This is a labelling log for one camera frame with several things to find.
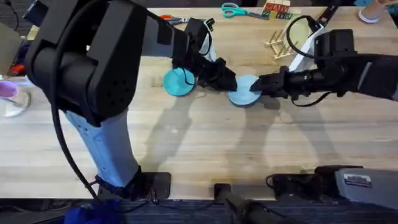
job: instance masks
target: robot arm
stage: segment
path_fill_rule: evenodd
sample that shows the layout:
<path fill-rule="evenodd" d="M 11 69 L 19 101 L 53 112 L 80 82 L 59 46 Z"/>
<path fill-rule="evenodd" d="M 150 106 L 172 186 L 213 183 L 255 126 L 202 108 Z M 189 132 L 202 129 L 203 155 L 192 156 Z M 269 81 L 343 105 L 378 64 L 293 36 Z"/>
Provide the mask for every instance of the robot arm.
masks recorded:
<path fill-rule="evenodd" d="M 357 54 L 352 30 L 333 30 L 315 43 L 315 58 L 322 58 L 315 59 L 317 69 L 290 72 L 281 67 L 279 73 L 260 76 L 251 91 L 292 101 L 316 92 L 342 97 L 347 91 L 398 101 L 398 56 Z"/>
<path fill-rule="evenodd" d="M 50 81 L 52 76 L 58 77 L 57 108 L 83 138 L 97 167 L 100 186 L 123 198 L 135 198 L 149 193 L 142 191 L 143 186 L 163 180 L 157 198 L 168 197 L 170 174 L 145 175 L 132 155 L 127 108 L 136 90 L 141 56 L 172 58 L 174 66 L 191 71 L 198 84 L 235 90 L 235 74 L 225 61 L 210 62 L 200 53 L 207 35 L 210 31 L 202 21 L 190 19 L 185 31 L 178 30 L 127 0 L 58 0 L 52 4 L 25 66 L 29 79 L 51 104 Z M 62 39 L 67 44 L 59 73 L 54 74 Z"/>

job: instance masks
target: blue plastic plate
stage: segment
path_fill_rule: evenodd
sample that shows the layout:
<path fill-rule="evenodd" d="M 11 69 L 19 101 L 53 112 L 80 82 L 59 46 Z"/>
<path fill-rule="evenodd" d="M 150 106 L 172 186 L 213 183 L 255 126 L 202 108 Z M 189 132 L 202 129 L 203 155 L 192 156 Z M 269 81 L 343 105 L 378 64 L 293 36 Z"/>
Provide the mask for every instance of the blue plastic plate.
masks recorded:
<path fill-rule="evenodd" d="M 251 92 L 250 87 L 259 78 L 254 75 L 243 75 L 236 79 L 238 87 L 236 91 L 228 92 L 229 100 L 238 106 L 249 105 L 254 103 L 261 96 L 261 91 Z"/>
<path fill-rule="evenodd" d="M 182 68 L 170 70 L 163 77 L 163 88 L 172 96 L 184 96 L 193 90 L 195 77 L 192 72 L 185 69 L 185 74 Z"/>

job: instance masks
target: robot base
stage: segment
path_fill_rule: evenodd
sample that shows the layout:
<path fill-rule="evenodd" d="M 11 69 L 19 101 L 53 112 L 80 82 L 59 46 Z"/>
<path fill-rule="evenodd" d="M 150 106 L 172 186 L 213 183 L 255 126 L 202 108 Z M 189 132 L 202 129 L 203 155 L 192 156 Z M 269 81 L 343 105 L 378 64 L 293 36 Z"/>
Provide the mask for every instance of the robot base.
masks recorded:
<path fill-rule="evenodd" d="M 168 172 L 142 172 L 139 186 L 132 191 L 133 200 L 137 199 L 168 199 L 170 196 L 171 174 Z M 99 186 L 98 197 L 100 199 L 123 199 L 113 194 L 108 189 Z"/>

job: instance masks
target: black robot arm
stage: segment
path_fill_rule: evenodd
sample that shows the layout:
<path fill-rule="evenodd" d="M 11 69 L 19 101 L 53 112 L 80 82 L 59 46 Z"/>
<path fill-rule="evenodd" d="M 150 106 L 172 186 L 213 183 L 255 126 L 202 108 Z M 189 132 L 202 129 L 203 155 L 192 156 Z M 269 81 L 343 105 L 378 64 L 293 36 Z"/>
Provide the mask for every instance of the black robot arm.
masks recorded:
<path fill-rule="evenodd" d="M 74 21 L 79 12 L 80 19 Z M 58 107 L 99 126 L 99 122 L 128 107 L 136 89 L 141 56 L 172 58 L 175 66 L 191 71 L 202 86 L 235 90 L 235 73 L 225 61 L 219 58 L 210 62 L 199 53 L 209 33 L 196 19 L 190 19 L 185 31 L 178 30 L 132 1 L 54 1 L 25 65 L 29 78 L 50 99 L 53 61 L 64 38 Z"/>
<path fill-rule="evenodd" d="M 335 41 L 341 38 L 348 41 Z M 290 72 L 281 67 L 279 73 L 260 76 L 251 91 L 293 101 L 316 92 L 342 97 L 347 91 L 398 100 L 398 56 L 357 54 L 352 30 L 334 30 L 317 37 L 315 43 L 317 69 Z"/>

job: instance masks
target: wooden table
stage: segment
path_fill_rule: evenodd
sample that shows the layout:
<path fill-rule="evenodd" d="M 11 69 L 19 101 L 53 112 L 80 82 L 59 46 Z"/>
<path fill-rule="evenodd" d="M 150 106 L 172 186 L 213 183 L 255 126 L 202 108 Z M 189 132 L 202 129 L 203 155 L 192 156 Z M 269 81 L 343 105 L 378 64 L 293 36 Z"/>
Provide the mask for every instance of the wooden table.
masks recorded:
<path fill-rule="evenodd" d="M 295 8 L 313 17 L 323 9 Z M 391 18 L 384 14 L 379 23 L 366 25 L 357 19 L 358 9 L 341 7 L 328 29 L 353 29 L 360 53 L 398 54 L 398 30 Z M 276 62 L 262 45 L 286 21 L 226 19 L 221 9 L 152 11 L 214 17 L 217 54 L 238 75 L 271 73 L 292 60 Z M 201 88 L 182 98 L 166 94 L 161 80 L 169 69 L 169 59 L 142 59 L 128 125 L 142 168 L 172 174 L 171 198 L 212 198 L 213 184 L 227 182 L 243 197 L 270 199 L 267 175 L 311 172 L 326 164 L 398 170 L 398 103 L 347 94 L 311 108 L 266 98 L 251 108 L 237 108 L 225 93 Z M 36 88 L 31 92 L 26 113 L 0 119 L 0 197 L 90 198 L 60 150 L 47 99 Z M 77 164 L 93 180 L 96 168 L 88 150 L 63 116 L 62 124 Z"/>

